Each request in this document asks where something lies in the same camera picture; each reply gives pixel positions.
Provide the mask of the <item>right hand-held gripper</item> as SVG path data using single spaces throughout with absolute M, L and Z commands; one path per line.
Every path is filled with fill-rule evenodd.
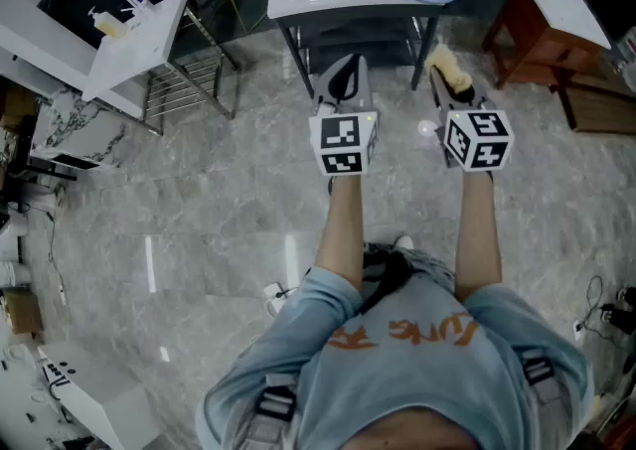
M 485 109 L 488 98 L 481 87 L 451 92 L 436 66 L 431 67 L 429 80 L 439 111 L 437 132 L 446 167 L 466 173 L 502 170 L 515 141 L 506 112 Z

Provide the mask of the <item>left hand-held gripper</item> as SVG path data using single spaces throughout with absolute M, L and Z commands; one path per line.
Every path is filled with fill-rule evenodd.
M 349 105 L 337 105 L 341 102 Z M 380 115 L 373 107 L 367 60 L 347 55 L 314 84 L 310 143 L 324 176 L 366 174 L 379 139 Z

